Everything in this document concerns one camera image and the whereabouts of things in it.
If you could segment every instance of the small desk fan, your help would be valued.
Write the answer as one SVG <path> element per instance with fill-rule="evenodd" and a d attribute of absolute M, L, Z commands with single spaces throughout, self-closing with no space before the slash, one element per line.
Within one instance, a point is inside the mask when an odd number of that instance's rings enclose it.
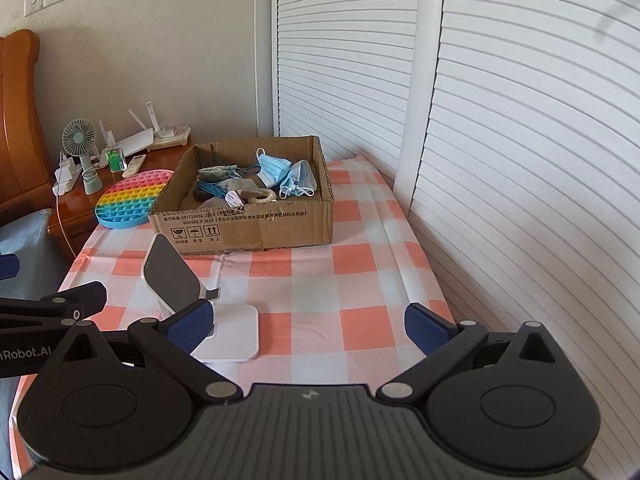
<path fill-rule="evenodd" d="M 82 164 L 84 192 L 91 195 L 102 189 L 102 181 L 92 168 L 89 152 L 95 144 L 94 126 L 85 119 L 71 121 L 62 132 L 62 148 L 71 156 L 78 156 Z"/>

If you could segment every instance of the small bottle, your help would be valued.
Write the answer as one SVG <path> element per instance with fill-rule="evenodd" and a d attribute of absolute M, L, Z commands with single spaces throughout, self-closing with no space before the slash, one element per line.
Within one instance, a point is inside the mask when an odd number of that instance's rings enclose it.
<path fill-rule="evenodd" d="M 111 130 L 107 132 L 107 161 L 109 163 L 109 169 L 111 173 L 118 173 L 120 171 L 124 171 L 127 169 L 127 163 L 124 159 L 124 152 L 120 146 L 115 145 L 115 140 L 113 139 L 113 133 Z"/>

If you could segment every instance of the wooden bed headboard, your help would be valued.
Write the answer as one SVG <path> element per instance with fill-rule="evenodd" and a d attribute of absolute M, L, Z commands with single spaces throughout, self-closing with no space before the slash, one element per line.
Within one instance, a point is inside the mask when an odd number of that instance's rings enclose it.
<path fill-rule="evenodd" d="M 0 225 L 55 204 L 33 95 L 39 55 L 40 40 L 31 30 L 0 37 Z"/>

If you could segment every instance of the white tag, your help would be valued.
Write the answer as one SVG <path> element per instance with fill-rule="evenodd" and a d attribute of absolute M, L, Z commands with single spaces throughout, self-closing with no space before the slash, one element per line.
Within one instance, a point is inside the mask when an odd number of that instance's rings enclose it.
<path fill-rule="evenodd" d="M 231 207 L 240 207 L 244 205 L 244 202 L 238 196 L 238 193 L 233 189 L 225 195 L 225 200 Z"/>

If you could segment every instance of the beige wall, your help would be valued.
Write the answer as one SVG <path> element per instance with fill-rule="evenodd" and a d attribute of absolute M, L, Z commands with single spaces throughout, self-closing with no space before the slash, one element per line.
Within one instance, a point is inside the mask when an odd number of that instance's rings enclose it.
<path fill-rule="evenodd" d="M 150 123 L 147 100 L 198 141 L 256 135 L 254 0 L 66 0 L 27 18 L 23 3 L 0 0 L 0 36 L 40 36 L 36 102 L 56 162 L 69 121 L 123 138 L 139 130 L 128 108 Z"/>

